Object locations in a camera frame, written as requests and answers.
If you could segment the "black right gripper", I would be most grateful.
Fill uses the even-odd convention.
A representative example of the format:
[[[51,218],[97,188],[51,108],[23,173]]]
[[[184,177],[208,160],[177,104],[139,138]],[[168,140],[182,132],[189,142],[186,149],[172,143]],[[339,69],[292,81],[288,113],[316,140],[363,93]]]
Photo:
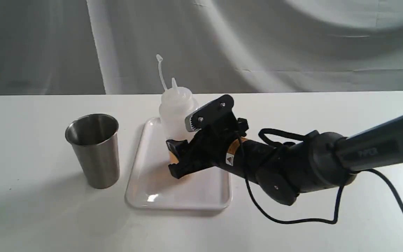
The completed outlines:
[[[171,152],[171,176],[181,179],[212,167],[227,172],[251,172],[254,141],[246,138],[248,129],[247,119],[226,119],[199,130],[190,142],[166,140]]]

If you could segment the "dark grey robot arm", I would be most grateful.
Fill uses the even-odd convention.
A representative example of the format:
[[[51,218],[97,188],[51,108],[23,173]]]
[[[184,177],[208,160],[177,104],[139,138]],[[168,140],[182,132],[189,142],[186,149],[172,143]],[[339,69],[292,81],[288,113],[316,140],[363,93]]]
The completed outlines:
[[[230,107],[205,105],[188,120],[189,128],[198,128],[191,141],[166,141],[177,159],[169,165],[174,178],[218,167],[259,185],[283,205],[294,204],[302,193],[347,185],[359,171],[403,163],[403,116],[349,138],[335,132],[259,132],[298,143],[247,139],[247,120],[236,118]]]

